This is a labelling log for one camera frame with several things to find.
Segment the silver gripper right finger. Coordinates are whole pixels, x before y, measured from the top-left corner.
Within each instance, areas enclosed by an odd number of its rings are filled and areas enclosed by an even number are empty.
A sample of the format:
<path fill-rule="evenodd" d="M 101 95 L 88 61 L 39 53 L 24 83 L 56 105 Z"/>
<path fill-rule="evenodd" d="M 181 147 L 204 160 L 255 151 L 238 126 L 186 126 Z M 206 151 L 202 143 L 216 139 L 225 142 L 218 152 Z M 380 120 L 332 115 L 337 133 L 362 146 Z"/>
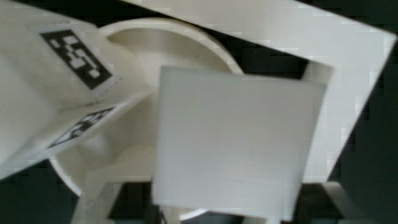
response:
<path fill-rule="evenodd" d="M 302 185 L 293 224 L 373 224 L 337 182 Z"/>

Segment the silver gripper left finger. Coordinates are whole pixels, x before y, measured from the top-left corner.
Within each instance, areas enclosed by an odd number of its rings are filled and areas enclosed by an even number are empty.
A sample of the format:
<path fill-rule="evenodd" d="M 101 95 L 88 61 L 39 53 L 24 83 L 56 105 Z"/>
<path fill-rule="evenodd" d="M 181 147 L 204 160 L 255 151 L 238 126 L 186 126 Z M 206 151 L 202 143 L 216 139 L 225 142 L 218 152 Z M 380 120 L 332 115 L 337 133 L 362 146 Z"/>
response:
<path fill-rule="evenodd" d="M 71 224 L 156 224 L 152 169 L 101 168 L 87 173 Z"/>

